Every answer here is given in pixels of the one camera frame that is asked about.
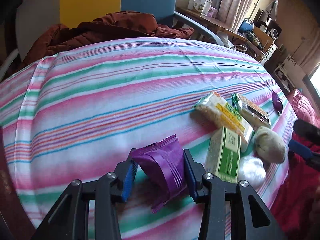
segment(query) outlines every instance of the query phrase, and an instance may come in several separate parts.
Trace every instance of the metal screw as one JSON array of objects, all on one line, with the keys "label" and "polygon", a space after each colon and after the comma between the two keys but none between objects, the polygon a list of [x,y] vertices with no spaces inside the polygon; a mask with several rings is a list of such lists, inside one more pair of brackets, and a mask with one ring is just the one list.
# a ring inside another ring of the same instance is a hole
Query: metal screw
[{"label": "metal screw", "polygon": [[212,173],[210,173],[210,172],[207,172],[207,173],[204,174],[204,177],[205,177],[206,179],[213,179],[213,178],[214,178],[214,175],[213,175]]},{"label": "metal screw", "polygon": [[71,182],[71,185],[72,185],[72,186],[78,186],[79,184],[80,184],[79,179],[74,179],[74,180]]},{"label": "metal screw", "polygon": [[241,180],[241,181],[240,181],[240,185],[241,185],[242,187],[248,187],[248,186],[249,186],[249,182],[247,182],[246,180]]},{"label": "metal screw", "polygon": [[115,174],[114,172],[109,172],[109,173],[107,173],[107,177],[108,177],[109,179],[114,179],[116,176],[117,176],[117,174]]}]

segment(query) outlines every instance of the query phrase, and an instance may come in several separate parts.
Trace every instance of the purple snack package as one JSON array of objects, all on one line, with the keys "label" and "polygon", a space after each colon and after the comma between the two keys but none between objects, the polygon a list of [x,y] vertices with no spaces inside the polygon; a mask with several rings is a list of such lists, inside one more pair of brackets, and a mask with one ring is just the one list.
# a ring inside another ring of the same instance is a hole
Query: purple snack package
[{"label": "purple snack package", "polygon": [[273,107],[278,112],[278,115],[282,114],[282,110],[283,110],[282,102],[278,94],[274,91],[272,91],[272,103],[273,103]]},{"label": "purple snack package", "polygon": [[151,206],[153,213],[186,188],[183,150],[175,134],[161,142],[132,150],[130,157],[160,188],[158,198]]}]

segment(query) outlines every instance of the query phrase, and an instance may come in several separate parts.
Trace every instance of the curtain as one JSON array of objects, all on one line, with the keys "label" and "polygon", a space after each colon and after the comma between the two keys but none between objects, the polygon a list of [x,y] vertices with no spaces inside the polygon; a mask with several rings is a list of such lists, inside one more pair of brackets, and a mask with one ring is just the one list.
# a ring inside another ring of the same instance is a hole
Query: curtain
[{"label": "curtain", "polygon": [[320,63],[320,27],[317,26],[292,55],[303,71],[310,76]]},{"label": "curtain", "polygon": [[218,19],[236,32],[248,12],[252,0],[221,0]]}]

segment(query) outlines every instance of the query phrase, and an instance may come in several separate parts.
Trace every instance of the rust-colored blanket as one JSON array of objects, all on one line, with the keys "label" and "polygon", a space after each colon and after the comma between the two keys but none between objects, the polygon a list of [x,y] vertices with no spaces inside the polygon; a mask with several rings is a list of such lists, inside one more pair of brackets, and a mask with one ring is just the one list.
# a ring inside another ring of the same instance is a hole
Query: rust-colored blanket
[{"label": "rust-colored blanket", "polygon": [[192,28],[171,29],[159,25],[152,14],[134,11],[109,13],[73,29],[55,24],[36,40],[18,70],[45,56],[102,41],[136,37],[188,39],[193,32]]}]

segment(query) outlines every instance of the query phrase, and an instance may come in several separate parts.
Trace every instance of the green and white box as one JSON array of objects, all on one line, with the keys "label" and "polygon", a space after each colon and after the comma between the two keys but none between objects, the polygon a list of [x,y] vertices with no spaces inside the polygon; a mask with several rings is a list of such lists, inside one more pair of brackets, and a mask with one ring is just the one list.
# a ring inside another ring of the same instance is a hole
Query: green and white box
[{"label": "green and white box", "polygon": [[237,183],[240,161],[240,135],[225,128],[218,129],[211,137],[205,170],[223,181]]}]

